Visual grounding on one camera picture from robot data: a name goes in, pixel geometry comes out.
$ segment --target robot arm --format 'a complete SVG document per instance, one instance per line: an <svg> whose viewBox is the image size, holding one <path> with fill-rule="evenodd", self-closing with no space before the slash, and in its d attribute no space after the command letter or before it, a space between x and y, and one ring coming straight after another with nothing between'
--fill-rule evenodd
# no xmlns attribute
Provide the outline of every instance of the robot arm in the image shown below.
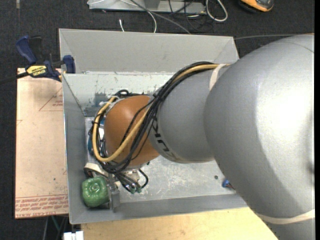
<svg viewBox="0 0 320 240"><path fill-rule="evenodd" d="M127 167L157 154L177 163L216 159L279 239L314 239L314 36L284 38L217 67L185 68L149 103L119 101L108 113L118 107L125 114L132 106L134 115L143 108L132 125L134 120L120 122L120 128L136 134L125 140L109 135L106 146L127 141L128 150L116 161ZM119 115L108 113L105 125ZM143 159L134 163L134 157Z"/></svg>

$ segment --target scratched metal surface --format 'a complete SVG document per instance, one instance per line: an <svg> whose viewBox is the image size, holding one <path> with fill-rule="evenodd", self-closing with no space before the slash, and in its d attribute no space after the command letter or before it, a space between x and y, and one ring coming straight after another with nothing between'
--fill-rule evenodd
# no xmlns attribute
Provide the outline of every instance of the scratched metal surface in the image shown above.
<svg viewBox="0 0 320 240"><path fill-rule="evenodd" d="M98 108L97 95L111 96L121 89L134 93L153 93L163 86L173 73L141 72L87 72L65 74L64 78L77 100L83 114L90 116L87 110Z"/></svg>

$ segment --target green object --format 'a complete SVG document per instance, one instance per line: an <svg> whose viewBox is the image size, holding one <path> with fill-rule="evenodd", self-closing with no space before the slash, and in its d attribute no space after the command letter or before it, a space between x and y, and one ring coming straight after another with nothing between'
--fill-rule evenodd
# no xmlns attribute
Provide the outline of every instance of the green object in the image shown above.
<svg viewBox="0 0 320 240"><path fill-rule="evenodd" d="M102 176L82 182L82 197L88 207L97 207L109 201L106 179Z"/></svg>

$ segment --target blue clamp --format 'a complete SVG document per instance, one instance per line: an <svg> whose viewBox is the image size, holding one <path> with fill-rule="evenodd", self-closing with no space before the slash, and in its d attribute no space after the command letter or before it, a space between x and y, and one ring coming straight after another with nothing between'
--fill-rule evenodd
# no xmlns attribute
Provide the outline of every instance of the blue clamp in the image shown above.
<svg viewBox="0 0 320 240"><path fill-rule="evenodd" d="M25 35L21 37L18 41L16 41L15 47L18 50L19 54L28 60L29 65L33 65L37 62L37 58L29 46L28 35Z"/></svg>
<svg viewBox="0 0 320 240"><path fill-rule="evenodd" d="M71 55L66 55L63 57L63 62L66 66L66 72L75 74L76 73L76 65L75 65L75 60Z"/></svg>
<svg viewBox="0 0 320 240"><path fill-rule="evenodd" d="M15 43L15 47L18 50L19 54L23 57L25 57L28 60L28 65L25 67L25 70L27 71L28 68L31 66L35 66L35 64L38 62L41 65L45 65L45 69L42 68L42 73L35 74L35 73L29 73L31 77L44 77L44 78L50 78L57 81L61 81L61 78L59 77L61 74L56 70L56 67L59 67L63 64L66 65L66 72L70 74L76 73L76 65L74 58L71 55L66 55L63 57L63 60L58 62L50 62L49 60L45 61L38 61L38 58L33 53L31 47L30 47L30 38L28 35L24 35L21 37L18 41ZM41 55L41 38L40 42L37 41L35 47L37 51L39 51L39 54Z"/></svg>

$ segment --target blue object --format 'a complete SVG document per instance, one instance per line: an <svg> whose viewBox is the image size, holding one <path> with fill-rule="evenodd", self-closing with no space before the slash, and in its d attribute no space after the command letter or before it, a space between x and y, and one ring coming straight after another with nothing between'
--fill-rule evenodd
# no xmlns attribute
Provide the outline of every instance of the blue object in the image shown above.
<svg viewBox="0 0 320 240"><path fill-rule="evenodd" d="M66 66L66 72L75 74L76 73L76 65L75 65L75 60L72 58L71 55L66 55L63 57L63 62Z"/></svg>
<svg viewBox="0 0 320 240"><path fill-rule="evenodd" d="M229 180L225 179L223 182L222 182L222 187L224 188L228 188L228 185L231 185Z"/></svg>
<svg viewBox="0 0 320 240"><path fill-rule="evenodd" d="M29 46L28 35L25 35L21 37L18 41L16 41L15 47L18 50L19 54L28 60L29 65L33 65L37 62L37 58Z"/></svg>
<svg viewBox="0 0 320 240"><path fill-rule="evenodd" d="M46 68L48 69L48 72L43 76L44 78L50 78L50 79L53 79L53 80L57 80L60 82L60 73L59 71L57 70L53 70L52 66L51 66L51 63L50 61L48 60L45 60L43 62L43 64L46 66Z"/></svg>

